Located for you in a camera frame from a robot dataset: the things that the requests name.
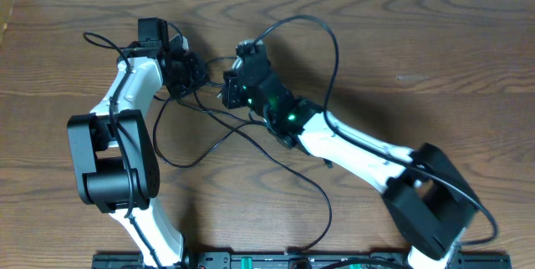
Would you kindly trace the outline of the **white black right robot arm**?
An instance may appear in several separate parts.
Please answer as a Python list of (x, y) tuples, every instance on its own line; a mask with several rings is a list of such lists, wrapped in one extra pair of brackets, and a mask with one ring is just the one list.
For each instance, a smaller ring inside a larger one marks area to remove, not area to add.
[(334, 162), (381, 194), (411, 245), (410, 267), (445, 268), (451, 263), (476, 214), (477, 198), (440, 149), (385, 143), (340, 122), (320, 105), (294, 97), (260, 47), (238, 52), (223, 78), (227, 108), (249, 107), (282, 145)]

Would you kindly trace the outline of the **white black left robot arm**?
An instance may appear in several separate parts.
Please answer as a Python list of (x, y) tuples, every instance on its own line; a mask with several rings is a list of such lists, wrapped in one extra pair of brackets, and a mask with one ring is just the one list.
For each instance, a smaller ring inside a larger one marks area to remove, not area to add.
[(180, 99), (209, 80), (182, 33), (169, 35), (172, 26), (161, 18), (141, 18), (137, 40), (125, 48), (84, 33), (89, 43), (118, 53), (117, 75), (88, 114), (69, 119), (67, 132), (80, 199), (126, 229), (140, 249), (142, 265), (195, 268), (195, 255), (157, 198), (161, 175), (145, 124), (161, 88)]

